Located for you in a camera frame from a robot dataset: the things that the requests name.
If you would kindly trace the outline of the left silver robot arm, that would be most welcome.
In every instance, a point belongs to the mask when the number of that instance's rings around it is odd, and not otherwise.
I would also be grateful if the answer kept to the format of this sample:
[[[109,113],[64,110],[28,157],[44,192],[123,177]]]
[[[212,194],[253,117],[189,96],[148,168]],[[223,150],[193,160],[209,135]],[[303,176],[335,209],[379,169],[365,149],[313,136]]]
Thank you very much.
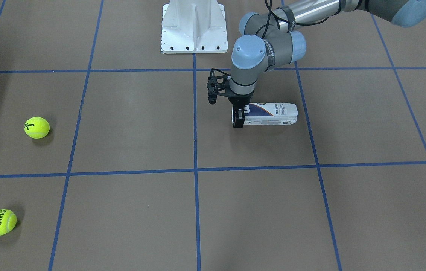
[[[393,25],[414,26],[426,19],[426,0],[297,0],[266,14],[249,13],[239,22],[241,36],[232,51],[226,94],[232,103],[235,128],[245,123],[244,108],[251,101],[261,72],[300,60],[306,40],[298,28],[314,26],[342,12],[362,10]]]

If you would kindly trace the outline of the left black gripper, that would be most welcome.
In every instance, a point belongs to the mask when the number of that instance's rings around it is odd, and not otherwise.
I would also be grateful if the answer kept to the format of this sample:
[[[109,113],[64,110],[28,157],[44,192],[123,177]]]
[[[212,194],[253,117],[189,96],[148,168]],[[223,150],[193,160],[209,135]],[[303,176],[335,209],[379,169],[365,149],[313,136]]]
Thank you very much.
[[[242,128],[245,122],[244,106],[251,102],[254,93],[238,95],[233,93],[228,101],[233,105],[233,128]]]

